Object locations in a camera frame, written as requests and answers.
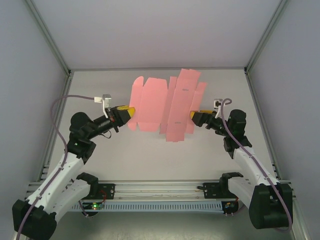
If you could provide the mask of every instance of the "white panel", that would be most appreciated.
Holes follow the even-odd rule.
[[[179,70],[125,70],[75,72],[70,94],[89,97],[110,93],[111,105],[127,105],[132,83],[138,76],[169,79],[178,76]],[[228,116],[232,109],[247,113],[246,135],[252,142],[256,155],[273,173],[263,133],[250,95],[243,70],[202,70],[200,81],[208,82],[201,108],[213,109],[214,98],[231,98],[226,107]],[[93,101],[71,98],[66,102],[60,129],[69,137],[70,119],[76,112],[85,112],[91,119],[103,115],[101,105]],[[97,147],[85,164],[83,171],[100,180],[198,180],[219,179],[222,173],[240,171],[223,147],[223,137],[204,127],[186,134],[185,141],[166,142],[158,132],[131,131],[121,127],[112,130],[112,138],[102,136],[93,141]],[[63,153],[63,144],[57,140],[50,164],[52,170]]]
[[[34,0],[71,69],[244,67],[280,0]]]
[[[11,207],[35,180],[50,130],[49,108],[65,73],[21,0],[0,1],[0,239]]]
[[[320,1],[292,0],[251,73],[282,177],[320,239]]]

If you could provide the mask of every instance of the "white bracket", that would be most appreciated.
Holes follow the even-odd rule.
[[[109,108],[109,104],[111,102],[111,95],[110,94],[103,94],[102,97],[98,97],[98,96],[95,96],[94,97],[94,102],[95,103],[100,103],[102,104],[102,111],[103,111],[103,114],[104,116],[108,119],[108,115],[107,115],[107,112],[106,112],[106,109]]]
[[[221,105],[222,105],[222,101],[223,99],[220,99],[220,98],[216,98],[213,100],[213,109],[217,109],[218,111],[216,112],[216,115],[215,115],[215,119],[217,119],[221,113]]]

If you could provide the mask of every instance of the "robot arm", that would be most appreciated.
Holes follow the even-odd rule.
[[[245,136],[246,113],[238,109],[232,110],[225,123],[250,156],[230,137],[223,120],[217,117],[216,111],[191,112],[190,116],[198,127],[206,124],[206,129],[213,129],[217,135],[224,136],[225,151],[242,169],[244,176],[238,172],[224,173],[219,181],[220,191],[223,194],[236,195],[245,204],[256,229],[288,227],[287,214],[269,180],[280,193],[291,219],[293,217],[292,189],[288,184],[281,184],[273,177],[256,157],[251,143]]]
[[[118,128],[130,120],[135,109],[118,106],[105,108],[103,113],[93,121],[83,112],[72,116],[66,158],[62,156],[55,169],[32,195],[25,201],[17,200],[12,207],[15,231],[23,224],[23,235],[34,240],[48,240],[62,216],[77,201],[97,194],[98,178],[88,173],[78,175],[96,147],[91,139],[112,128],[119,132]],[[70,180],[75,181],[66,188]]]

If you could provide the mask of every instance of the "pink cardboard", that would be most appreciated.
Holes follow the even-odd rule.
[[[199,84],[194,92],[193,101],[192,101],[189,113],[191,111],[199,111],[200,104],[202,102],[202,98],[204,96],[206,87],[207,87],[206,82],[199,82]],[[187,134],[193,134],[194,130],[195,130],[195,124],[193,123],[191,118],[188,117],[185,132]]]
[[[162,116],[162,120],[161,120],[160,134],[165,134],[167,132],[167,123],[168,123],[168,119],[169,119],[172,99],[174,98],[176,83],[177,83],[177,77],[171,76],[170,82],[169,82],[168,93],[166,96],[163,116]]]
[[[143,86],[138,126],[143,132],[156,132],[163,118],[168,87],[165,79],[149,77]]]
[[[172,105],[167,123],[167,141],[177,142],[182,139],[181,135],[187,129],[190,107],[193,101],[200,72],[196,70],[182,69],[176,82],[172,99]]]
[[[133,82],[133,85],[132,85],[129,106],[135,108],[135,113],[134,113],[133,117],[127,123],[129,129],[131,129],[132,131],[135,131],[137,128],[143,86],[144,86],[144,77],[143,76],[139,76]]]

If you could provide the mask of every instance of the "enclosure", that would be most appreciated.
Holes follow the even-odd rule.
[[[50,119],[55,99],[110,94],[111,106],[129,105],[136,78],[169,85],[181,69],[201,72],[201,110],[231,98],[225,114],[246,113],[256,155],[293,189],[292,231],[257,230],[247,209],[225,217],[221,200],[204,198],[197,186],[242,172],[214,131],[169,142],[122,126],[93,140],[81,169],[115,184],[109,207],[87,219],[75,202],[51,239],[318,239],[319,9],[311,0],[2,1],[1,239],[16,239],[12,205],[64,153]],[[61,100],[54,122],[66,139],[77,112],[104,114],[98,103]]]

